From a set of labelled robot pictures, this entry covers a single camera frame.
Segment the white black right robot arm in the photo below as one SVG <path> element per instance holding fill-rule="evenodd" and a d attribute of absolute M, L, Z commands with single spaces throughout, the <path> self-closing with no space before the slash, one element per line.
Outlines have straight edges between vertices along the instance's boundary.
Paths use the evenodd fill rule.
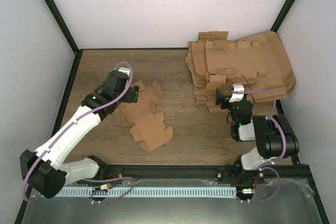
<path fill-rule="evenodd" d="M 254 115 L 252 102 L 247 100 L 249 91 L 244 86 L 235 84 L 224 95 L 216 89 L 215 104 L 222 110 L 228 110 L 231 118 L 231 137 L 237 142 L 254 141 L 256 147 L 243 154 L 230 165 L 229 172 L 238 183 L 251 180 L 253 172 L 260 170 L 274 161 L 295 156 L 299 152 L 299 142 L 287 118 L 283 114 Z"/>

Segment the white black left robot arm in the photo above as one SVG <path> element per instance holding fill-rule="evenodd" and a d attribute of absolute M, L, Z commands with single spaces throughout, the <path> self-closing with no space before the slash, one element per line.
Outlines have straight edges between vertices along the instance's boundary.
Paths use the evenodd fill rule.
<path fill-rule="evenodd" d="M 102 184 L 106 180 L 107 165 L 94 155 L 77 162 L 64 161 L 83 137 L 120 103 L 137 102 L 139 87 L 131 86 L 132 77 L 131 67 L 116 67 L 103 84 L 86 95 L 75 114 L 50 140 L 35 151 L 25 150 L 20 155 L 25 201 L 31 201 L 26 195 L 28 186 L 50 199 L 67 184 L 79 180 Z"/>

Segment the clear acrylic front plate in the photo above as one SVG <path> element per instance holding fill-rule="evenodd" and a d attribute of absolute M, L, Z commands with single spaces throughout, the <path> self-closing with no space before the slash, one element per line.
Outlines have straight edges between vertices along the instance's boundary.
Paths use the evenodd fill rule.
<path fill-rule="evenodd" d="M 210 180 L 142 180 L 115 187 L 225 187 Z M 249 203 L 237 198 L 38 198 L 23 223 L 322 223 L 305 179 L 268 179 Z"/>

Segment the black back left frame post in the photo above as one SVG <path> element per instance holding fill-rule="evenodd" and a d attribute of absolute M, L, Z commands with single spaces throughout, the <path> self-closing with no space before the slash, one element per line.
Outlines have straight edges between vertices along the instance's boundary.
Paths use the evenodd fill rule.
<path fill-rule="evenodd" d="M 70 46 L 71 50 L 73 51 L 74 54 L 76 54 L 79 51 L 79 48 L 68 28 L 66 25 L 56 3 L 54 0 L 44 0 L 48 9 L 50 10 L 53 18 L 55 19 L 58 27 L 60 28 L 63 36 L 65 37 L 68 45 Z"/>

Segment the brown cardboard box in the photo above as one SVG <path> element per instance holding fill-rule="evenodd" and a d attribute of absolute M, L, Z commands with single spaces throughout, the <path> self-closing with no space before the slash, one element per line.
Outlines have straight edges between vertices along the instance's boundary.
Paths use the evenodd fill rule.
<path fill-rule="evenodd" d="M 122 102 L 113 114 L 118 121 L 126 119 L 133 124 L 130 133 L 134 140 L 139 142 L 143 150 L 151 152 L 165 145 L 173 137 L 173 128 L 164 123 L 164 113 L 156 111 L 155 103 L 161 99 L 163 91 L 155 80 L 147 88 L 142 80 L 134 82 L 131 86 L 139 87 L 137 103 Z"/>

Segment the black front mounting rail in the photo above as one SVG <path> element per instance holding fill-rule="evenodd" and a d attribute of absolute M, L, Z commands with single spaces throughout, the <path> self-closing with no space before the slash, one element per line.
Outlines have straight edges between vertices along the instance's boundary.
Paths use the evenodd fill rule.
<path fill-rule="evenodd" d="M 276 178 L 271 170 L 243 171 L 235 165 L 106 165 L 92 179 L 133 177 L 142 179 L 214 179 L 220 184 L 248 185 Z"/>

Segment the stack of flat cardboard blanks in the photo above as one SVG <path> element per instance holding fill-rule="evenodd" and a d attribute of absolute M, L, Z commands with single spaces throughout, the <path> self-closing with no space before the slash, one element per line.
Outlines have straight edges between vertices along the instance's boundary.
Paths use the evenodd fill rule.
<path fill-rule="evenodd" d="M 216 91 L 228 95 L 242 84 L 249 101 L 286 99 L 296 83 L 287 53 L 274 31 L 229 40 L 226 31 L 200 32 L 188 43 L 186 64 L 192 75 L 195 99 L 205 102 L 211 113 L 220 112 Z"/>

